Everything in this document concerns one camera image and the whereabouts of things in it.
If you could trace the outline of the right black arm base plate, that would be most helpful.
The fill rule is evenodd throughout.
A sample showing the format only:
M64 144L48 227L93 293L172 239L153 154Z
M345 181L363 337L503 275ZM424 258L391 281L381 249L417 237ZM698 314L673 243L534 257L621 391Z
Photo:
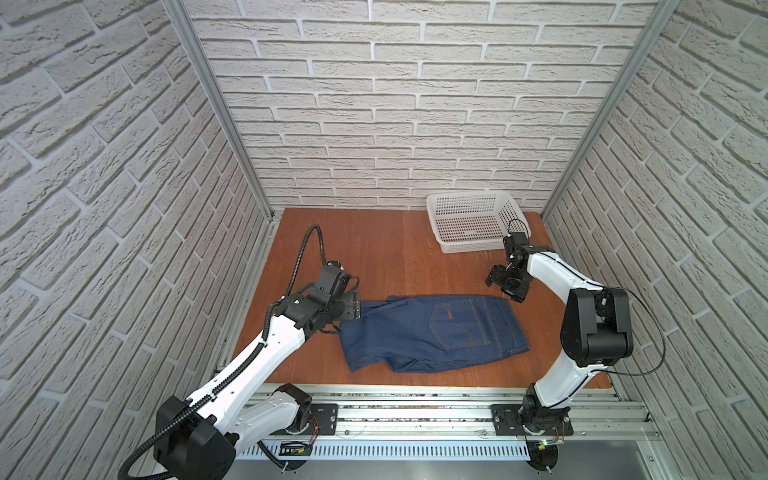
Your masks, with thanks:
M497 436L553 436L574 434L570 408L525 407L522 404L493 404L491 420Z

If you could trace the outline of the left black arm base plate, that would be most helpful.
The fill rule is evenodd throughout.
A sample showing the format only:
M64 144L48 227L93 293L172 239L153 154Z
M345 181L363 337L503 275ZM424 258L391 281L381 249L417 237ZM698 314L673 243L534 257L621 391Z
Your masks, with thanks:
M306 415L302 428L291 426L288 429L277 430L275 435L292 435L309 437L311 435L334 436L339 416L339 405L336 403L313 403Z

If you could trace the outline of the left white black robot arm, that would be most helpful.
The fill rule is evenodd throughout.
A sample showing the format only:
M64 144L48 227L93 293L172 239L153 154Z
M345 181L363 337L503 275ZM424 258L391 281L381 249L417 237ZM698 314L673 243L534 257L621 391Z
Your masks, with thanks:
M163 467L161 479L221 479L236 457L278 432L316 436L312 397L284 384L255 406L248 403L268 377L312 335L335 321L360 316L360 295L337 261L316 282L284 296L263 331L213 379L188 397L168 398L158 409L148 449Z

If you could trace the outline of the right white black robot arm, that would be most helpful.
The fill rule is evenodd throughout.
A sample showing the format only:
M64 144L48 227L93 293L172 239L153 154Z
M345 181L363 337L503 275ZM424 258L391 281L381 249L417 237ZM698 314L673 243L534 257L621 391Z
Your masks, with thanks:
M565 305L561 352L524 396L517 421L529 435L564 435L573 397L596 375L633 352L629 296L567 264L551 249L533 246L521 232L503 238L507 263L494 266L486 284L513 301L525 301L533 280Z

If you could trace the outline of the dark blue denim trousers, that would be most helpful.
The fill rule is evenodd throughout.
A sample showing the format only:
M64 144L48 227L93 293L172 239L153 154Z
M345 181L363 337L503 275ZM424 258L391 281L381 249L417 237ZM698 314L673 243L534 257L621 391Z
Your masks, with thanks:
M479 295L390 297L361 304L340 326L351 371L384 363L397 374L434 374L529 351L510 303Z

